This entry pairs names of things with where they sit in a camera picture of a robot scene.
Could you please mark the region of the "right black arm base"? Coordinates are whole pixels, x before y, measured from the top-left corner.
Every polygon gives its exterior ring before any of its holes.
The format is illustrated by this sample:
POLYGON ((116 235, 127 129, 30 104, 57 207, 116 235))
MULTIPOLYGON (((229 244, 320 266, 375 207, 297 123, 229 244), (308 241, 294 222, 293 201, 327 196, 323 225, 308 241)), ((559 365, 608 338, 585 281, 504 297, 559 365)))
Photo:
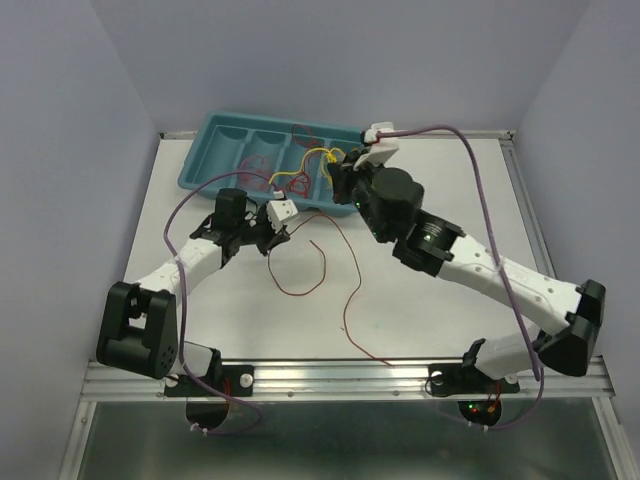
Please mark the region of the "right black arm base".
POLYGON ((491 379, 462 363, 437 363, 428 366, 425 390, 438 399, 459 397, 461 420, 489 430, 501 419, 502 397, 519 393, 520 385, 518 380, 491 379))

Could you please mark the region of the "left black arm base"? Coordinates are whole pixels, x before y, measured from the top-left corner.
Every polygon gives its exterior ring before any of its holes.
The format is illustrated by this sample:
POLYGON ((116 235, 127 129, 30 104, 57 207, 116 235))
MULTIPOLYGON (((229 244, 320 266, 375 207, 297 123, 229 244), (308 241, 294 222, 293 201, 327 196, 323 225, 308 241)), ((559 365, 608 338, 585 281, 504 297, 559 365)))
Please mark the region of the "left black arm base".
POLYGON ((184 345, 184 357, 185 365, 176 362, 165 377, 163 394, 186 401, 185 416, 192 431, 230 436, 260 425, 262 411, 248 401, 254 388, 252 365, 225 366, 219 350, 190 342, 184 345))

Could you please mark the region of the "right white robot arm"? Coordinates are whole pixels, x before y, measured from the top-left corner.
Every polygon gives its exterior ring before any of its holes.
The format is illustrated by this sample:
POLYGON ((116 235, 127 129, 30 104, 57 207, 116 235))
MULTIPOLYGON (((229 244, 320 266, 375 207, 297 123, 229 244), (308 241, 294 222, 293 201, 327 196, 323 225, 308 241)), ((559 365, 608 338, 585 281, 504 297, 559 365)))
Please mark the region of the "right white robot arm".
POLYGON ((534 325, 476 340, 460 366, 466 387, 482 390, 539 365, 571 377, 587 373, 603 322, 601 283, 560 281, 494 255, 461 227, 422 210, 424 188, 408 172, 361 157, 353 151, 328 166, 336 203, 354 205, 374 238, 393 244, 392 254, 403 265, 510 306, 518 319, 534 325))

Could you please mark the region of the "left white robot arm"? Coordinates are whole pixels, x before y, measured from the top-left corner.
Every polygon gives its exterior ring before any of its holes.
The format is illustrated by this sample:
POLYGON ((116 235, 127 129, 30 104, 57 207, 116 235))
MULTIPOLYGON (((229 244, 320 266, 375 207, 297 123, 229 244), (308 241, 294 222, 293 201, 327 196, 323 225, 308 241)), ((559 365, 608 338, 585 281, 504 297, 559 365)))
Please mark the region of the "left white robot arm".
POLYGON ((184 246, 169 249, 173 257, 133 282, 119 281, 107 293, 96 347, 103 365, 161 379, 188 375, 199 393, 215 392, 222 382, 220 353, 181 342, 178 309, 204 280, 224 268, 244 246, 267 255, 289 240, 287 224, 298 215, 282 193, 247 211, 248 194, 225 188, 214 211, 193 231, 184 246))

